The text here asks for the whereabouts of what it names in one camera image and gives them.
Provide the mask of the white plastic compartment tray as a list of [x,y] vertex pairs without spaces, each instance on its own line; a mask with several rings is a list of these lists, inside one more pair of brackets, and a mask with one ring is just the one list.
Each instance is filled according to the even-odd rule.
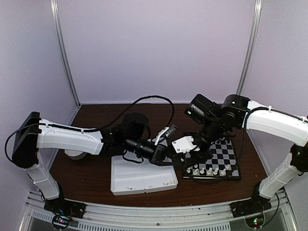
[[156,166],[148,161],[141,164],[125,161],[120,156],[114,156],[111,160],[111,186],[110,191],[115,196],[143,193],[161,192],[156,189],[126,190],[126,186],[141,184],[143,181],[167,182],[174,180],[176,186],[170,186],[164,191],[177,188],[178,179],[173,166]]

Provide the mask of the black white chess board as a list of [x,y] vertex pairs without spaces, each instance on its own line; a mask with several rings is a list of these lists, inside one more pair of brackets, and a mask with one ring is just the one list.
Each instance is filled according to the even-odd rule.
[[[237,156],[236,156],[236,152],[234,150],[234,146],[233,146],[233,140],[230,137],[230,144],[212,144],[210,147],[210,150],[212,152],[213,157],[211,159],[208,159],[205,163],[200,163],[199,165],[199,170],[201,168],[205,168],[206,171],[211,167],[213,168],[213,172],[215,170],[215,168],[219,168],[218,170],[218,174],[217,175],[212,175],[212,176],[200,176],[200,174],[198,175],[194,175],[193,171],[196,169],[194,168],[194,165],[191,166],[190,168],[192,168],[192,174],[188,174],[185,171],[183,171],[183,179],[189,179],[190,176],[192,176],[195,179],[199,179],[199,180],[214,180],[214,179],[223,179],[223,180],[241,180],[242,176],[241,176],[241,172],[240,172],[240,168],[237,164]],[[226,165],[230,164],[230,169],[226,169]],[[220,175],[220,171],[226,169],[226,175],[225,176],[221,176]]]

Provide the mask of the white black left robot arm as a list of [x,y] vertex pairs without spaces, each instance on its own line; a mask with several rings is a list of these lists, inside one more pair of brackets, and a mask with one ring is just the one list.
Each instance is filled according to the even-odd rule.
[[28,172],[45,203],[64,214],[69,210],[69,202],[64,198],[61,185],[41,163],[39,149],[62,149],[70,158],[79,159],[83,154],[108,156],[111,149],[117,148],[117,155],[132,152],[152,165],[170,166],[170,162],[165,162],[167,148],[159,143],[159,138],[155,142],[142,139],[144,131],[150,130],[148,123],[147,116],[131,113],[111,129],[86,129],[52,123],[42,119],[39,112],[31,112],[21,127],[9,135],[15,137],[12,155],[4,153],[11,163]]

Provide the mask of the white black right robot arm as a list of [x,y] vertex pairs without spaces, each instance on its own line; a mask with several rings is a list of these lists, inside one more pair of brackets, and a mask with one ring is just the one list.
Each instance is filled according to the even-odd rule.
[[185,114],[202,128],[191,136],[184,152],[189,153],[196,164],[210,157],[210,146],[223,133],[232,129],[262,131],[293,142],[285,160],[255,186],[247,209],[257,212],[274,194],[296,175],[308,170],[308,120],[265,106],[247,97],[231,94],[223,104],[216,104],[201,94],[191,101]]

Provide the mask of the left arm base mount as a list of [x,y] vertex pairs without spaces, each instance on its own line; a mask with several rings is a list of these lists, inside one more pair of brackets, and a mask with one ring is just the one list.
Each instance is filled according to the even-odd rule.
[[70,225],[76,223],[76,218],[83,218],[86,205],[80,202],[73,202],[68,200],[55,200],[52,201],[44,201],[44,209],[53,213],[53,217],[51,219],[51,224],[57,230],[64,230],[68,228]]

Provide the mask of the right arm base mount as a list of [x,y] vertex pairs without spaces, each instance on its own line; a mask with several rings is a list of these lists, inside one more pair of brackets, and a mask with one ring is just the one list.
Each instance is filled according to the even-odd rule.
[[252,199],[233,202],[230,207],[232,216],[244,217],[246,225],[252,229],[261,228],[265,224],[264,212],[272,208],[269,201],[260,202]]

